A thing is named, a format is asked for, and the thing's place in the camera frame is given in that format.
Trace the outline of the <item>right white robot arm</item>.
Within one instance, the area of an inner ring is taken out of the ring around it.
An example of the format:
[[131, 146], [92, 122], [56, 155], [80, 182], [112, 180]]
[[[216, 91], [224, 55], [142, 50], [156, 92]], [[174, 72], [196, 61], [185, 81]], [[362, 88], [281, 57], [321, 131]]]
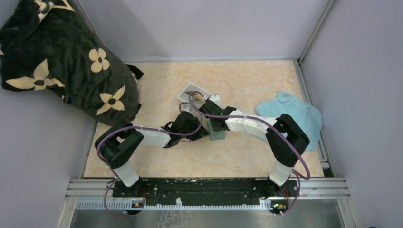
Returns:
[[277, 118], [250, 115], [230, 106], [221, 108], [212, 100], [207, 100], [199, 111], [210, 119], [215, 131], [247, 133], [267, 142], [276, 159], [268, 191], [279, 196], [286, 190], [286, 181], [310, 143], [290, 115], [281, 114]]

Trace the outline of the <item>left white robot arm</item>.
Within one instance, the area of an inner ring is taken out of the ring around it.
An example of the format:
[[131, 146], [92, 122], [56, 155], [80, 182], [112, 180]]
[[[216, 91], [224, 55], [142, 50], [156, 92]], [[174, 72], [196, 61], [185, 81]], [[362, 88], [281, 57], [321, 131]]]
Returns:
[[120, 120], [96, 140], [95, 149], [98, 157], [124, 184], [124, 191], [135, 197], [143, 187], [129, 160], [139, 146], [171, 148], [183, 139], [196, 141], [209, 135], [202, 126], [202, 119], [183, 111], [174, 121], [160, 128], [137, 126], [126, 119]]

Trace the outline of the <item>translucent white plastic bin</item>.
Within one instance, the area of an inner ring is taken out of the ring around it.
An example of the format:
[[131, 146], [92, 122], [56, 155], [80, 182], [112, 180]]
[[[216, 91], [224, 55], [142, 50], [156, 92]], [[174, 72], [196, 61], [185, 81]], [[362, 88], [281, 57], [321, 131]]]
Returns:
[[197, 107], [200, 107], [203, 105], [202, 102], [197, 100], [194, 95], [200, 94], [203, 95], [204, 99], [207, 100], [209, 96], [213, 95], [210, 91], [198, 86], [195, 83], [188, 83], [184, 89], [181, 90], [181, 92], [177, 95], [177, 98], [181, 102], [190, 102], [194, 104]]

